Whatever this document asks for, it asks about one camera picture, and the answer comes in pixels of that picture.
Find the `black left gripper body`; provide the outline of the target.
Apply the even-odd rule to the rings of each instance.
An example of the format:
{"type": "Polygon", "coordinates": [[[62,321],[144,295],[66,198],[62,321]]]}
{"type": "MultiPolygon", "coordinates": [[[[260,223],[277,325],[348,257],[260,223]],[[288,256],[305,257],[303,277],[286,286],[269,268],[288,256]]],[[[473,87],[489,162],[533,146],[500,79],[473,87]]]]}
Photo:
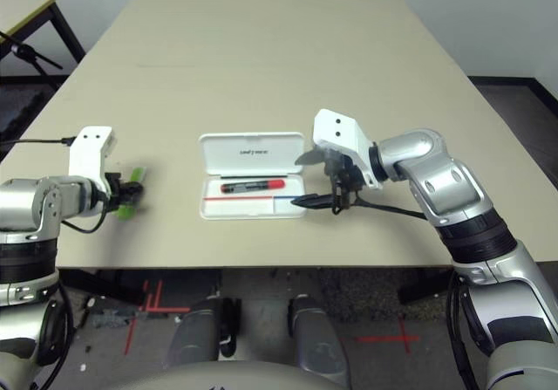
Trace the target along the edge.
{"type": "Polygon", "coordinates": [[[107,197],[105,209],[107,211],[116,211],[121,205],[126,203],[126,195],[123,192],[124,183],[121,180],[121,176],[121,173],[105,173],[105,180],[108,184],[108,189],[105,193],[107,197]]]}

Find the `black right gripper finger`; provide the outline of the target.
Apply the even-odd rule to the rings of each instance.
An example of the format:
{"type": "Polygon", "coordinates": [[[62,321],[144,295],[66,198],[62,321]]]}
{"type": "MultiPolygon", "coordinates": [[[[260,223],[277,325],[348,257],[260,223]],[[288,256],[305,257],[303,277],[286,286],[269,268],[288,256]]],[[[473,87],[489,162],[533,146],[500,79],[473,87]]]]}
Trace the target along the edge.
{"type": "Polygon", "coordinates": [[[332,194],[307,194],[293,198],[290,203],[304,209],[334,209],[336,204],[332,194]]]}
{"type": "Polygon", "coordinates": [[[320,147],[314,147],[311,150],[301,154],[295,161],[297,166],[313,166],[325,162],[325,152],[320,147]]]}

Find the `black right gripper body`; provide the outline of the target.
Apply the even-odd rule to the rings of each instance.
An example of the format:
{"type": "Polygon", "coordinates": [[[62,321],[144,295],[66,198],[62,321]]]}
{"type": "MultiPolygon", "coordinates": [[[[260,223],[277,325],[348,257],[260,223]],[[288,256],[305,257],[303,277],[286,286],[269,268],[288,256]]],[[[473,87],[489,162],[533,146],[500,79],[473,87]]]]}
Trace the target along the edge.
{"type": "Polygon", "coordinates": [[[365,185],[361,170],[349,156],[342,155],[330,176],[332,186],[332,206],[334,215],[349,209],[353,203],[353,195],[365,185]]]}

